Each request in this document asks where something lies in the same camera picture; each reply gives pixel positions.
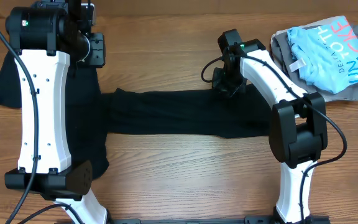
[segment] wood grain surface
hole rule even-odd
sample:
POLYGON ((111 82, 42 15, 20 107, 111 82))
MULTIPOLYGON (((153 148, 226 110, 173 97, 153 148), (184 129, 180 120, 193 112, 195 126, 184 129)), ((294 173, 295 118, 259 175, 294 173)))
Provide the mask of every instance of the wood grain surface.
MULTIPOLYGON (((345 14, 357 23, 358 12, 345 14)), ((265 45, 277 30, 308 24, 335 13, 235 14, 205 16, 99 17, 97 31, 106 37, 106 60, 98 70, 103 93, 196 90, 210 88, 200 79, 206 63, 219 56, 217 38, 237 28, 243 40, 265 45)), ((0 41, 0 68, 6 49, 0 41)), ((343 159, 315 170, 310 209, 332 223, 358 223, 358 102, 327 105, 327 114, 346 134, 343 159)), ((332 128, 322 159, 339 154, 342 145, 332 128)), ((221 139, 214 136, 109 134, 110 167, 92 189, 114 218, 240 218, 270 215, 280 186, 280 166, 267 137, 221 139)), ((0 223, 21 193, 4 186, 4 173, 17 164, 21 146, 21 111, 0 106, 0 223)), ((30 195, 17 221, 49 205, 30 195)), ((60 210, 33 223, 66 220, 60 210)))
MULTIPOLYGON (((6 18, 13 7, 28 7, 34 1, 0 0, 0 18, 6 18)), ((358 12, 358 1, 355 0, 92 0, 92 3, 99 16, 358 12)))

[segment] black cloth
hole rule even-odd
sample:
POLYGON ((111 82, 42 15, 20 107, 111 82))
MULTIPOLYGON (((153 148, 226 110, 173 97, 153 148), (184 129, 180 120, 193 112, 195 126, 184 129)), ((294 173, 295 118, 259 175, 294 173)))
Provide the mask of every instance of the black cloth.
POLYGON ((123 134, 268 135, 271 110, 255 86, 221 99, 214 90, 104 94, 108 131, 123 134))
MULTIPOLYGON (((95 68, 70 66, 66 82, 66 135, 73 162, 90 160, 94 179, 109 166, 108 132, 206 134, 222 138, 265 136, 271 110, 255 86, 221 99, 214 90, 101 94, 95 68)), ((19 74, 7 54, 0 71, 0 105, 21 107, 19 74)))

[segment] grey t-shirt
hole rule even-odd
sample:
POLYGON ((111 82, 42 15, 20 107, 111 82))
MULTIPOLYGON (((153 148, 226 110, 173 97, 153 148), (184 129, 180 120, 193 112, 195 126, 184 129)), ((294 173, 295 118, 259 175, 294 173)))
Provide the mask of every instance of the grey t-shirt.
MULTIPOLYGON (((304 29, 312 29, 317 26, 305 26, 304 29)), ((353 31, 358 38, 358 25, 353 26, 353 31)), ((295 62, 293 59, 293 55, 291 53, 291 48, 288 44, 288 35, 287 32, 281 32, 276 36, 272 37, 272 53, 273 59, 275 63, 282 68, 284 72, 288 74, 290 80, 299 86, 300 88, 305 89, 308 93, 319 92, 326 102, 329 101, 336 101, 336 100, 351 100, 351 101, 358 101, 358 83, 353 84, 347 87, 345 90, 337 93, 332 94, 328 91, 320 90, 319 88, 315 87, 314 85, 307 85, 306 82, 299 78, 299 71, 291 72, 289 66, 295 62)))

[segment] black metal base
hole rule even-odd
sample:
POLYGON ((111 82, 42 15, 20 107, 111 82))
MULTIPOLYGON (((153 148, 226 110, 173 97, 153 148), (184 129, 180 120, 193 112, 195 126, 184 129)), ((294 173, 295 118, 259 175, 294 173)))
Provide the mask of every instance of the black metal base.
MULTIPOLYGON (((329 217, 308 217, 306 219, 306 224, 331 224, 329 217)), ((248 216, 244 220, 244 224, 302 224, 301 222, 297 223, 282 223, 277 221, 277 219, 271 216, 248 216)))
MULTIPOLYGON (((60 173, 56 168, 49 171, 49 174, 36 174, 31 186, 31 192, 40 194, 45 200, 72 198, 78 201, 90 191, 93 179, 90 161, 74 163, 60 173)), ((24 169, 13 169, 5 173, 5 186, 12 190, 24 190, 30 176, 24 169)))
MULTIPOLYGON (((307 224, 331 224, 329 217, 311 217, 307 224)), ((245 218, 217 218, 217 219, 189 219, 189 220, 146 220, 139 219, 124 219, 124 220, 110 220, 107 224, 281 224, 271 216, 249 216, 245 218)))

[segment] wooden table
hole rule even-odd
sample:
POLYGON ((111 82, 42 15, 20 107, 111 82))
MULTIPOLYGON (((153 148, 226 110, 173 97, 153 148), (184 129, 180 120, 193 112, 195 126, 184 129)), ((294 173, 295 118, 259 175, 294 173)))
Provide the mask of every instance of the wooden table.
MULTIPOLYGON (((217 38, 237 28, 243 40, 265 45, 277 30, 327 17, 315 14, 236 14, 205 16, 99 17, 95 30, 106 37, 106 60, 98 70, 103 93, 210 88, 200 71, 220 51, 217 38)), ((358 12, 346 14, 358 22, 358 12)), ((0 19, 0 28, 4 20, 0 19)), ((0 68, 6 49, 0 41, 0 68)), ((207 77, 212 68, 207 70, 207 77)), ((315 170, 310 209, 333 223, 358 223, 358 102, 328 104, 327 114, 349 142, 339 162, 315 170)), ((342 144, 329 128, 322 159, 339 154, 342 144)), ((92 189, 114 218, 240 218, 269 215, 278 199, 280 169, 267 137, 221 139, 214 136, 109 134, 110 167, 92 189)), ((0 106, 0 223, 11 214, 20 192, 4 186, 4 173, 17 164, 21 148, 21 111, 0 106)), ((28 196, 17 220, 49 205, 28 196)), ((34 223, 67 219, 61 209, 34 223)))

